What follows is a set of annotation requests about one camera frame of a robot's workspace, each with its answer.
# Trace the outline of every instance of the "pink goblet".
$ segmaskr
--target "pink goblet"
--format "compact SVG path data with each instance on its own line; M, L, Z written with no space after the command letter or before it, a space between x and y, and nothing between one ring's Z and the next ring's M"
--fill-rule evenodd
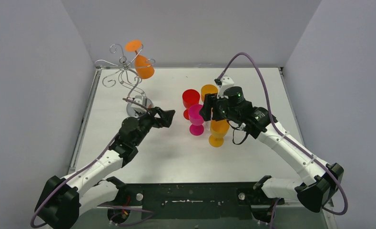
M204 132L204 127L203 127L204 120L199 114L199 111L201 110L202 107L203 105L201 104L195 104L191 106L188 110L189 121L191 121L192 123L192 125L189 127L189 131L191 132L191 134L195 136L199 136L203 134Z

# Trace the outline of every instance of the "cup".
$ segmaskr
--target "cup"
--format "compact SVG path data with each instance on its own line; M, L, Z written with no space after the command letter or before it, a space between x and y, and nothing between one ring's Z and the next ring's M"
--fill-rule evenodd
M214 86L212 84L206 84L201 89L201 99L202 99L202 102L204 102L204 96L206 94L216 94L218 92L219 92L219 90L217 89L216 86Z
M183 112L183 116L186 120L189 120L189 114L188 109L199 103L200 94L194 89L189 89L183 92L182 94L182 102L183 106L186 108L186 110Z
M212 120L210 122L210 135L209 143L213 147L221 147L224 143L223 137L227 134L230 125L228 124L227 120L222 121L215 121Z
M188 110L189 121L191 121L192 123L192 125L189 127L189 131L191 132L191 134L195 136L199 136L204 132L204 120L202 116L199 114L199 111L202 107L203 105L201 104L195 104L192 105Z

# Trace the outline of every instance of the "tabletop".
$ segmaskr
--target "tabletop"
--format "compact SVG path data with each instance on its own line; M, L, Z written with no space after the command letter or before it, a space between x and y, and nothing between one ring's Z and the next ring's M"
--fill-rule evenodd
M301 142L289 99L278 68L261 68L271 101L272 114L290 134ZM84 130L76 169L80 169L98 156L118 132L123 119L127 118L126 105L122 100L129 89L119 82L105 87L102 80L117 70L101 70L88 124ZM132 162L109 176L116 176L124 183L201 183L201 182L249 182L265 175L276 178L296 178L295 171L273 150L252 137L239 146L232 143L230 128L219 148L209 145L210 132L201 136L189 132L190 122L183 117L185 110L182 93L187 89L200 89L214 84L222 69L218 68L163 68L155 69L153 77L139 85L163 110L175 110L170 128L151 129L138 146L139 153ZM265 95L256 71L252 68L232 68L226 73L236 86L243 89L246 100L253 106L266 107ZM108 77L118 80L118 75ZM244 133L235 134L236 141Z

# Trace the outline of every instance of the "screw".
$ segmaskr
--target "screw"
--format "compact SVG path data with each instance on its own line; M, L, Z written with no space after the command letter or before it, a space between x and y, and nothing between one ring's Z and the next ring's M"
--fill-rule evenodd
M141 194L141 193L137 193L137 195L136 195L136 200L137 200L137 201L141 201L141 200L143 200L143 194Z
M244 193L240 193L240 194L238 194L238 198L239 198L240 200L245 200L245 194L244 194Z

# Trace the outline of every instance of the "purple cable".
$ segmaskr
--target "purple cable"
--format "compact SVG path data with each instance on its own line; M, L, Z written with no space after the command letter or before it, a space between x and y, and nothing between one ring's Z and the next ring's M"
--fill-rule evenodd
M220 76L218 77L218 79L221 79L223 77L223 75L225 74L225 72L227 71L227 69L230 67L231 63L234 61L234 59L236 59L238 56L240 55L244 55L246 56L249 61L252 63L252 65L254 66L256 72L258 73L258 76L259 76L259 79L261 80L261 84L262 84L262 87L264 88L264 92L265 92L265 99L266 99L266 105L267 105L267 108L268 108L268 113L269 113L269 119L270 120L273 120L273 116L272 116L272 111L271 111L271 104L270 104L270 101L269 101L269 94L268 94L268 90L266 88L266 84L265 84L265 81L264 81L264 77L262 76L261 74L261 71L259 70L259 68L256 66L255 64L255 61L252 59L252 57L250 55L248 55L247 53L245 52L239 52L237 53L231 60L230 62L227 64L226 68L222 71L222 73L220 74ZM313 156L311 156L311 154L309 154L305 149L303 149L299 144L297 144L296 142L294 142L292 139L288 138L287 136L284 136L284 134L276 127L275 123L274 122L271 122L272 123L272 126L274 127L274 129L277 131L277 133L280 135L280 136L283 136L284 139L286 139L288 142L290 142L291 144L293 144L296 148L298 148L300 151L302 151L305 155L307 155L307 157L309 157L310 159L313 159ZM348 199L346 197L346 194L345 194L345 191L344 189L342 188L341 184L339 183L338 179L336 179L336 177L328 170L327 167L325 167L321 162L319 162L318 160L314 160L317 165L319 165L331 178L332 180L334 181L334 183L336 184L336 186L338 187L339 191L341 192L342 194L342 197L344 199L344 209L341 211L341 212L334 212L330 209L327 209L326 207L322 207L322 209L324 209L325 211L331 213L331 214L334 214L334 215L344 215L347 211L348 211Z
M269 225L269 229L274 228L273 227L274 217L275 217L275 213L276 213L276 206L277 206L277 203L279 202L279 200L280 200L280 198L275 201L274 208L272 209L271 222L270 222L270 225Z
M112 144L112 142L115 140L115 138L117 137L118 135L115 135L112 140L109 142L109 144L105 147L105 149L102 151L101 154L98 155L97 159L101 158L102 155L105 154L105 152L108 150L109 146ZM50 198L56 194L56 192L61 188L63 187L65 184L67 184L67 182L69 182L71 179L73 179L74 177L76 177L78 174L82 173L83 171L85 171L86 169L88 169L89 167L91 167L93 164L95 164L95 160L93 160L91 163L89 163L86 167L80 169L79 171L75 172L73 175L71 175L69 178L67 178L65 181L63 181L59 186L57 186L57 188L55 188L49 195L48 197L46 197L46 199L41 203L41 205L38 207L38 209L36 209L35 213L33 214L31 220L30 220L30 226L32 228L41 228L43 226L45 226L47 223L42 223L42 224L39 224L39 225L35 225L35 219L36 219L36 216L39 214L39 212L41 211L41 209L46 205L46 203L50 200Z
M124 207L124 206L110 206L110 205L99 205L99 207L107 207L107 208L116 208L116 209L124 209L124 210L129 210L129 211L139 211L139 212L145 212L145 213L151 213L150 216L142 219L142 220L139 220L137 222L134 222L134 223L124 223L124 224L118 224L117 226L118 227L129 227L129 226L134 226L136 224L139 224L139 223L143 223L144 221L146 220L149 220L151 219L153 216L154 216L154 212L152 211L148 211L148 210L143 210L143 209L140 209L140 208L128 208L128 207ZM116 216L120 215L121 213L119 214L116 214L116 215L113 215L110 220L112 221L113 218L115 218Z

